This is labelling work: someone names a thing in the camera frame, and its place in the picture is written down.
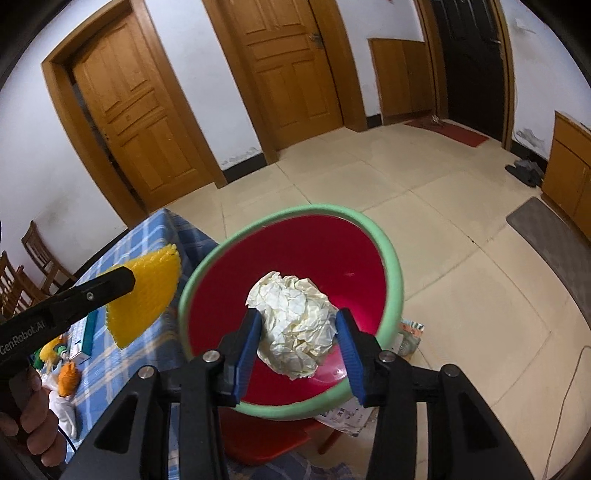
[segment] red doormat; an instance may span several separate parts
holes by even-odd
[[[438,134],[445,135],[448,138],[461,142],[469,147],[477,147],[481,143],[488,140],[488,137],[477,134],[467,128],[459,127],[457,125],[449,124],[441,120],[440,125],[431,122],[431,117],[417,118],[406,123],[411,127],[423,128]]]

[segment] black door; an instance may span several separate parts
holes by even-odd
[[[501,140],[503,62],[489,0],[432,0],[445,60],[449,117]]]

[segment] yellow scrubbing sponge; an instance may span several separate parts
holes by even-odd
[[[144,333],[172,301],[181,274],[181,259],[176,245],[167,245],[121,266],[134,273],[135,287],[107,304],[106,326],[117,346],[125,348]]]

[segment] human hand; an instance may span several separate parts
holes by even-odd
[[[57,466],[66,458],[66,439],[57,430],[59,421],[49,409],[49,392],[42,387],[41,377],[30,368],[28,379],[33,394],[21,415],[22,429],[30,434],[27,448],[33,455],[41,455],[43,465]],[[17,422],[1,411],[0,431],[7,437],[18,433]]]

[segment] blue gripper pad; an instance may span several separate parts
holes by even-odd
[[[345,362],[351,391],[357,397],[359,403],[363,405],[366,395],[365,387],[363,386],[363,363],[361,362],[354,340],[354,335],[359,333],[359,329],[349,309],[339,310],[336,313],[335,324],[340,353]]]
[[[249,314],[252,312],[251,329],[248,332],[248,337],[244,342],[240,359],[236,364],[234,371],[234,389],[232,395],[237,403],[240,403],[241,398],[246,394],[248,389],[248,382],[251,379],[252,367],[254,367],[256,360],[256,350],[261,339],[262,317],[260,312],[249,309]]]

